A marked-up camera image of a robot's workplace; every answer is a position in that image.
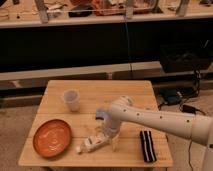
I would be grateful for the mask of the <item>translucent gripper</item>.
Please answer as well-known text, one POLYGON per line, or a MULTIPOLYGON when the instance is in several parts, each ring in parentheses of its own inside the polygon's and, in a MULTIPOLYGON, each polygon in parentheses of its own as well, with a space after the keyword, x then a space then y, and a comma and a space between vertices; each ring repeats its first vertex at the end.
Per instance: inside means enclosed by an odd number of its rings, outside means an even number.
POLYGON ((111 141, 111 146, 112 146, 112 151, 115 152, 118 144, 119 144, 119 129, 114 129, 110 127, 105 127, 105 126, 97 126, 95 128, 95 135, 96 136, 102 136, 104 135, 105 137, 112 139, 111 141))

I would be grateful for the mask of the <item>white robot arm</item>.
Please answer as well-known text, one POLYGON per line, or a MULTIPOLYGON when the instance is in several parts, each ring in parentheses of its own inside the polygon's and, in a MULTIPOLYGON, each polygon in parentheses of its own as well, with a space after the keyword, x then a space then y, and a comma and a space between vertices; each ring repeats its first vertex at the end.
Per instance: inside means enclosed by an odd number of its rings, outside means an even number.
POLYGON ((107 109, 101 132, 114 138, 123 122, 144 125, 206 147, 202 171, 213 171, 213 118, 169 111, 145 110, 132 106, 128 96, 114 100, 107 109))

